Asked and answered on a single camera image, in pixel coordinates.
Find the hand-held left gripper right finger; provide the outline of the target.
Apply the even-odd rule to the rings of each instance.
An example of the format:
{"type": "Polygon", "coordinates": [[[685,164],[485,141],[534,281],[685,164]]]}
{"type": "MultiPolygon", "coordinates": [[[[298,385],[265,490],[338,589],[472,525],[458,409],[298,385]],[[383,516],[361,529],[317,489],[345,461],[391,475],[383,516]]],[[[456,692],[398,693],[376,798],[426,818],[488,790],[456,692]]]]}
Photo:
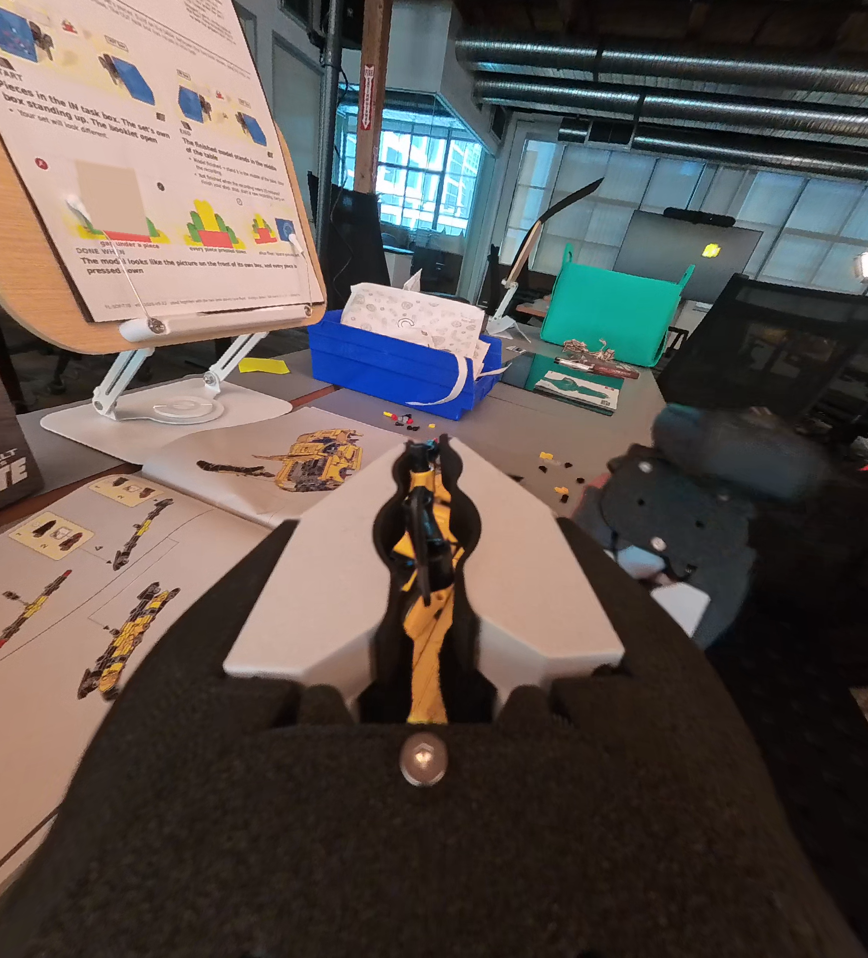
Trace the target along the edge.
{"type": "Polygon", "coordinates": [[[462,548],[441,647],[448,722],[490,721],[521,686],[619,666],[623,645],[555,512],[457,438],[441,437],[462,548]]]}

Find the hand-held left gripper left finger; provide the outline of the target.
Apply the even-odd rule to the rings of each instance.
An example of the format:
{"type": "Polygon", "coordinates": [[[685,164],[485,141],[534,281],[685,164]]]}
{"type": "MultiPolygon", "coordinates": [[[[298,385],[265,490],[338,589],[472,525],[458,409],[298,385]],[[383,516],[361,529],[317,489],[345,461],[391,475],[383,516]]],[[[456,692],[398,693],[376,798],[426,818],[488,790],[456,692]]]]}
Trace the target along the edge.
{"type": "Polygon", "coordinates": [[[297,521],[224,663],[232,679],[281,679],[334,688],[356,720],[374,680],[371,641],[390,595],[374,544],[380,509],[394,497],[396,444],[297,521]]]}

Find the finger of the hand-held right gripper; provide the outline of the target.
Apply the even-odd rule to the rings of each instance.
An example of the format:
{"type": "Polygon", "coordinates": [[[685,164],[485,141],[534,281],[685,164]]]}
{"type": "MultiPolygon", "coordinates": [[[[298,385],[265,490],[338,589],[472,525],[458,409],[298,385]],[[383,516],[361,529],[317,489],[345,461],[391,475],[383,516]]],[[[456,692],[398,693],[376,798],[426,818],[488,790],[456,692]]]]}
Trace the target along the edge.
{"type": "Polygon", "coordinates": [[[707,593],[687,582],[657,585],[650,594],[689,637],[696,633],[711,601],[707,593]]]}
{"type": "Polygon", "coordinates": [[[664,557],[637,546],[626,546],[616,551],[616,562],[638,581],[653,581],[664,574],[664,557]]]}

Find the slim black yellow brick strip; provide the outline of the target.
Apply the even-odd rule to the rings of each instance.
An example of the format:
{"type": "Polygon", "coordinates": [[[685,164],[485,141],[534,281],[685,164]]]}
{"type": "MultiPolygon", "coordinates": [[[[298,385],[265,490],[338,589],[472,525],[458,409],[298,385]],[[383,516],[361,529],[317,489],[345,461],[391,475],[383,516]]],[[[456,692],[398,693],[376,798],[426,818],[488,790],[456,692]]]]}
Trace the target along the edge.
{"type": "Polygon", "coordinates": [[[433,593],[454,581],[452,547],[441,533],[434,511],[439,455],[434,440],[407,445],[411,485],[403,502],[405,530],[414,552],[416,585],[426,607],[431,605],[433,593]]]}

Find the yellow toy brick car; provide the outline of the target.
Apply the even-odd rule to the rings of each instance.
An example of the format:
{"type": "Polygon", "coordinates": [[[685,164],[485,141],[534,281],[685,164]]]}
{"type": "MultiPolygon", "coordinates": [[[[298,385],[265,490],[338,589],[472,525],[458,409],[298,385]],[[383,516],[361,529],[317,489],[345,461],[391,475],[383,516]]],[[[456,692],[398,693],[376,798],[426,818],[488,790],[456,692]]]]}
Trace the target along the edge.
{"type": "Polygon", "coordinates": [[[427,546],[429,604],[424,602],[418,581],[410,529],[406,529],[392,551],[392,557],[398,560],[406,575],[396,607],[404,632],[413,645],[412,705],[408,722],[445,725],[448,717],[440,688],[440,652],[453,623],[454,577],[464,557],[464,548],[450,529],[451,494],[443,485],[440,465],[431,464],[424,473],[412,470],[410,489],[417,487],[424,487],[430,493],[430,507],[421,522],[422,531],[432,535],[427,546]]]}

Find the grey desk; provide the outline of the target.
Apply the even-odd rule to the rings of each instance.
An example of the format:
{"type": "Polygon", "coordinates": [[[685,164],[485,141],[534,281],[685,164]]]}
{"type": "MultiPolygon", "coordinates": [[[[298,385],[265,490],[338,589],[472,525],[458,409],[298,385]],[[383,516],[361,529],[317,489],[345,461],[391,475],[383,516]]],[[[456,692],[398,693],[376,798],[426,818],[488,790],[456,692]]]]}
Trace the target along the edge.
{"type": "MultiPolygon", "coordinates": [[[[575,458],[583,463],[587,471],[587,482],[590,483],[598,473],[605,470],[609,458],[619,454],[633,442],[647,441],[649,425],[663,406],[653,374],[647,371],[642,372],[638,380],[629,380],[621,387],[619,410],[613,418],[581,411],[554,399],[518,389],[514,385],[513,374],[514,369],[510,368],[510,379],[494,386],[492,392],[475,410],[465,414],[456,423],[417,412],[414,416],[440,425],[434,437],[442,432],[449,432],[475,449],[501,472],[520,476],[520,481],[528,491],[562,515],[567,514],[573,505],[556,506],[539,497],[535,492],[535,480],[529,477],[536,467],[538,454],[547,450],[575,458]]],[[[285,415],[307,407],[391,432],[398,438],[397,444],[405,438],[424,439],[432,436],[411,434],[382,425],[382,411],[402,412],[404,407],[394,403],[382,403],[379,399],[347,389],[338,390],[308,404],[298,405],[285,415]]],[[[61,495],[56,492],[50,501],[27,507],[22,517],[12,521],[3,519],[0,534],[12,529],[33,513],[46,509],[55,501],[103,476],[106,475],[92,476],[91,473],[84,473],[83,482],[68,494],[61,495]]],[[[43,842],[56,814],[57,812],[32,853],[0,884],[0,895],[43,842]]]]}

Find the green white booklet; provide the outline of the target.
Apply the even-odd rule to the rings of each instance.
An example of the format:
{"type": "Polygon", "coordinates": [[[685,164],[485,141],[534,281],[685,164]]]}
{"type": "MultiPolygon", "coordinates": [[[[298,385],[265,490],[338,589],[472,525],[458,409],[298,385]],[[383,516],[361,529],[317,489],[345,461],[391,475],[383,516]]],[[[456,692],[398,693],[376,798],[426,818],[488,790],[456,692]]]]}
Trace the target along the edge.
{"type": "Polygon", "coordinates": [[[576,405],[602,415],[613,416],[619,406],[622,382],[614,377],[581,375],[569,370],[548,370],[537,379],[533,392],[576,405]]]}

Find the small wooden model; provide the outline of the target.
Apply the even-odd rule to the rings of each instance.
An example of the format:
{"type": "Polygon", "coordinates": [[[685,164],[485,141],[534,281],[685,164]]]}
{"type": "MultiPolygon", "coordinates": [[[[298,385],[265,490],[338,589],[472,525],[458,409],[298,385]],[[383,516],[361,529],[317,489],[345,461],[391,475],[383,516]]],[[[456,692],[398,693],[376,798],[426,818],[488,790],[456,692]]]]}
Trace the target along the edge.
{"type": "Polygon", "coordinates": [[[563,344],[560,355],[555,357],[555,363],[565,368],[597,376],[630,380],[636,380],[640,377],[638,368],[617,360],[615,352],[608,348],[604,340],[600,341],[598,350],[591,351],[584,342],[569,339],[563,344]]]}

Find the black mesh office chair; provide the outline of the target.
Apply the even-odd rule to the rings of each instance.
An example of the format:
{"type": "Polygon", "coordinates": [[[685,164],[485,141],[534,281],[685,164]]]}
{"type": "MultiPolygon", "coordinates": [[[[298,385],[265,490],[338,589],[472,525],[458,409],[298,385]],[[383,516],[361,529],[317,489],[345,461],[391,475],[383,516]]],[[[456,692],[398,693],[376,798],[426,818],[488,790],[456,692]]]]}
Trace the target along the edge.
{"type": "Polygon", "coordinates": [[[868,296],[736,274],[657,382],[667,403],[764,408],[847,448],[868,435],[868,296]]]}

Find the blue plastic bin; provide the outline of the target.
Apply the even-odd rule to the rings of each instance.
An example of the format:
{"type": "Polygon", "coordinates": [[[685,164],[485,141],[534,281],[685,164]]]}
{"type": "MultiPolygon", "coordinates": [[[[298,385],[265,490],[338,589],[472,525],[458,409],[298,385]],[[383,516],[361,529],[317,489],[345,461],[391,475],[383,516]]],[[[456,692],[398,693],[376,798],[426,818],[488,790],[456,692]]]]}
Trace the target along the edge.
{"type": "Polygon", "coordinates": [[[476,376],[468,358],[345,325],[341,315],[329,311],[308,328],[314,377],[419,414],[459,421],[505,370],[497,338],[481,338],[487,354],[476,376]]]}

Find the white printed paper bag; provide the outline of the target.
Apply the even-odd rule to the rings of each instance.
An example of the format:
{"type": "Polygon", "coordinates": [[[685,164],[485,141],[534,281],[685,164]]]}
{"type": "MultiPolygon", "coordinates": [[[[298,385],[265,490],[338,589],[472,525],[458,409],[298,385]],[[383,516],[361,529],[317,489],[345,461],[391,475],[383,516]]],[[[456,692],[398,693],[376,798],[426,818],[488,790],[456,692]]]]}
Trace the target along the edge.
{"type": "Polygon", "coordinates": [[[414,348],[448,355],[456,367],[454,381],[444,397],[411,401],[414,408],[447,405],[458,400],[468,385],[493,382],[508,369],[506,363],[488,368],[490,340],[485,336],[486,315],[464,301],[423,293],[416,273],[401,288],[361,282],[351,289],[341,311],[340,324],[414,348]]]}

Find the open building instruction booklet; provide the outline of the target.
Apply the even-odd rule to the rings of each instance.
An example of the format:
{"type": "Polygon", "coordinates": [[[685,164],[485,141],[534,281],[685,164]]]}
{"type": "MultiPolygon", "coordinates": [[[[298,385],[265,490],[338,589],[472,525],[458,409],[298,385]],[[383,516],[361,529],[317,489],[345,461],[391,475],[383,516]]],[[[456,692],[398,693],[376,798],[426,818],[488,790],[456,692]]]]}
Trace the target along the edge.
{"type": "Polygon", "coordinates": [[[166,629],[269,530],[397,441],[302,408],[172,441],[0,534],[0,884],[166,629]]]}

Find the dark metal pole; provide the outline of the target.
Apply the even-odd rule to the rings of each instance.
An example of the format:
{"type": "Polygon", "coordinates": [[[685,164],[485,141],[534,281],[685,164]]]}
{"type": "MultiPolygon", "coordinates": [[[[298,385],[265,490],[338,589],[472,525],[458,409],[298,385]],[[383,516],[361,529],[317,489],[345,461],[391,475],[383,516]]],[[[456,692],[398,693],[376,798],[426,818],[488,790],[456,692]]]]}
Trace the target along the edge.
{"type": "Polygon", "coordinates": [[[327,247],[336,126],[337,86],[342,59],[343,2],[329,1],[327,3],[327,11],[320,81],[320,141],[319,166],[317,171],[318,195],[316,203],[316,248],[320,262],[324,262],[327,247]]]}

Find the wall-mounted display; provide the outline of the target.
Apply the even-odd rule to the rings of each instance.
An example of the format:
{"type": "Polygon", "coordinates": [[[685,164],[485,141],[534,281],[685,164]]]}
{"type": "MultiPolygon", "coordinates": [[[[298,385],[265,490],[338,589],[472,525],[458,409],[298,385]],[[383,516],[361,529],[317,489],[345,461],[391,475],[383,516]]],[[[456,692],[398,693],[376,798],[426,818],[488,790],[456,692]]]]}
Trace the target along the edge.
{"type": "Polygon", "coordinates": [[[613,270],[657,281],[680,281],[684,300],[711,304],[735,274],[744,274],[763,232],[635,212],[613,270]]]}

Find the wooden post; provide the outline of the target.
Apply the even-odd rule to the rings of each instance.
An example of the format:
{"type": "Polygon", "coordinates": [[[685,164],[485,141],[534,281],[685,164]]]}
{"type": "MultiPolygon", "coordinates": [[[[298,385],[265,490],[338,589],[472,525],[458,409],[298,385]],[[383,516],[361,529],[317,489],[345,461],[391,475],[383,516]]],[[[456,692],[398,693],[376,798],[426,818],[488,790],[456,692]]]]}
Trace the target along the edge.
{"type": "Polygon", "coordinates": [[[375,193],[392,22],[392,1],[365,1],[352,189],[375,193]]]}

